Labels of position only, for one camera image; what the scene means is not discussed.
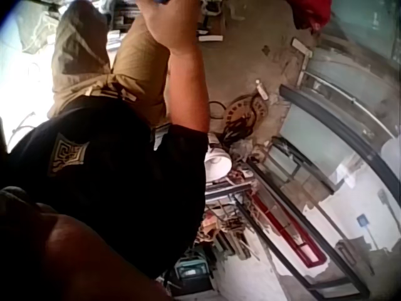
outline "white wall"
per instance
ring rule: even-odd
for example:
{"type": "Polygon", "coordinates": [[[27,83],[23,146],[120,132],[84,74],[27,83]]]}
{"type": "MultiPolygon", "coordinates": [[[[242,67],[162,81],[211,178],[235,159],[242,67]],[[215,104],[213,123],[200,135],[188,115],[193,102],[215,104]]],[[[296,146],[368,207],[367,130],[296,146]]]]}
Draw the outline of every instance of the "white wall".
{"type": "Polygon", "coordinates": [[[248,229],[244,233],[253,255],[241,261],[230,256],[218,263],[214,274],[220,294],[228,301],[287,301],[258,236],[248,229]]]}
{"type": "MultiPolygon", "coordinates": [[[[344,232],[349,240],[362,236],[366,243],[370,244],[370,252],[372,255],[369,256],[368,259],[376,275],[370,275],[360,258],[355,258],[358,261],[359,267],[362,267],[357,269],[357,273],[367,284],[372,293],[372,297],[383,297],[385,294],[391,293],[394,287],[398,285],[397,277],[401,274],[401,265],[398,264],[401,262],[401,250],[397,250],[395,244],[401,239],[401,233],[388,207],[379,199],[378,192],[381,189],[385,191],[398,220],[401,220],[401,209],[389,191],[384,187],[381,180],[367,164],[362,165],[352,176],[355,180],[355,185],[353,187],[344,183],[335,195],[329,196],[324,201],[320,202],[320,206],[342,232],[344,232]],[[368,234],[368,231],[365,228],[361,228],[357,222],[357,217],[361,214],[365,214],[370,222],[368,229],[378,246],[378,250],[384,251],[382,254],[387,255],[382,256],[375,253],[378,250],[368,234]]],[[[326,238],[331,246],[334,247],[341,240],[341,236],[316,208],[308,209],[308,207],[305,206],[303,214],[326,238]]],[[[306,268],[281,236],[274,234],[272,231],[267,231],[267,233],[269,238],[302,275],[316,277],[328,268],[330,260],[324,265],[306,268]]],[[[363,254],[363,250],[357,251],[359,254],[363,254]]],[[[280,275],[291,275],[274,255],[273,262],[280,275]]]]}

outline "concrete floor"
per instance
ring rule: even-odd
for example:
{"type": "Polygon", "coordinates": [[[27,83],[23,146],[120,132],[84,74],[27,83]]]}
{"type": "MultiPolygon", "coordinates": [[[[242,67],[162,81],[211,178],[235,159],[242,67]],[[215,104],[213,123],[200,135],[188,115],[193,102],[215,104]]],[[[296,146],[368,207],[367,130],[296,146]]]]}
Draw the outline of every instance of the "concrete floor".
{"type": "MultiPolygon", "coordinates": [[[[260,79],[274,103],[253,135],[263,143],[278,133],[288,111],[288,103],[277,101],[280,84],[294,85],[301,68],[303,56],[290,46],[291,40],[296,37],[311,47],[315,39],[308,30],[296,30],[285,0],[228,1],[245,20],[233,20],[227,11],[224,41],[202,44],[210,100],[229,105],[253,92],[260,79]]],[[[212,120],[212,131],[223,128],[223,121],[212,120]]]]}
{"type": "Polygon", "coordinates": [[[217,264],[213,275],[219,293],[227,301],[292,301],[258,235],[246,229],[244,237],[252,255],[247,260],[229,256],[217,264]]]}

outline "debris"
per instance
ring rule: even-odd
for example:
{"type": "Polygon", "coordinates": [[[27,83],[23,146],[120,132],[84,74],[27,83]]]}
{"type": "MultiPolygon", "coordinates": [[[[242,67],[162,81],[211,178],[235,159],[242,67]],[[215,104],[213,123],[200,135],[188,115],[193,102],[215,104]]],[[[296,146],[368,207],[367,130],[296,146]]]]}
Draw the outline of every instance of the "debris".
{"type": "Polygon", "coordinates": [[[308,47],[306,47],[300,40],[297,38],[293,38],[293,41],[291,42],[291,46],[297,49],[299,52],[304,54],[303,62],[302,62],[302,68],[301,72],[299,73],[298,81],[296,82],[296,88],[299,88],[302,83],[302,79],[305,75],[305,70],[306,67],[308,66],[309,60],[313,56],[313,51],[311,51],[308,47]]]}
{"type": "Polygon", "coordinates": [[[230,10],[231,19],[233,19],[233,20],[235,20],[235,21],[244,21],[244,20],[245,20],[245,17],[238,16],[238,15],[236,14],[236,8],[235,8],[235,6],[233,5],[232,2],[226,1],[226,6],[227,6],[228,9],[230,10]]]}
{"type": "Polygon", "coordinates": [[[269,100],[269,95],[266,92],[266,89],[260,80],[256,80],[256,89],[258,90],[260,96],[263,100],[269,100]]]}
{"type": "Polygon", "coordinates": [[[270,47],[268,45],[264,45],[263,48],[262,48],[262,52],[264,53],[264,55],[269,56],[270,47]]]}
{"type": "Polygon", "coordinates": [[[235,162],[246,161],[252,154],[253,142],[251,139],[239,140],[231,145],[230,155],[235,162]]]}
{"type": "Polygon", "coordinates": [[[279,96],[277,94],[270,94],[269,104],[275,105],[279,101],[279,96]]]}

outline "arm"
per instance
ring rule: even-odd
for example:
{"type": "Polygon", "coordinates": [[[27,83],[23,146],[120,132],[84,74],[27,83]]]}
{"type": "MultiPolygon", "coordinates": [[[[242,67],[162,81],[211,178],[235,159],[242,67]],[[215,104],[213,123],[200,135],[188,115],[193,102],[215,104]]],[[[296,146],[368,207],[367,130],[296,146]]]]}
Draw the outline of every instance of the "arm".
{"type": "Polygon", "coordinates": [[[137,0],[152,36],[170,52],[172,123],[209,131],[209,104],[202,54],[196,45],[198,0],[137,0]]]}
{"type": "Polygon", "coordinates": [[[87,225],[33,204],[22,189],[0,190],[0,208],[3,294],[15,300],[171,300],[87,225]]]}

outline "black t-shirt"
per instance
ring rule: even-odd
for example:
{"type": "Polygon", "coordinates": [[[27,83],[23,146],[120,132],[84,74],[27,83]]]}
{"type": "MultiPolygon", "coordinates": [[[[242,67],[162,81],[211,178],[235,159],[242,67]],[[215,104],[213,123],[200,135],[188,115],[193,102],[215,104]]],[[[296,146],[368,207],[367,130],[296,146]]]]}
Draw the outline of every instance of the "black t-shirt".
{"type": "Polygon", "coordinates": [[[150,129],[122,101],[81,97],[10,153],[7,185],[92,227],[151,278],[193,242],[205,205],[207,135],[150,129]]]}

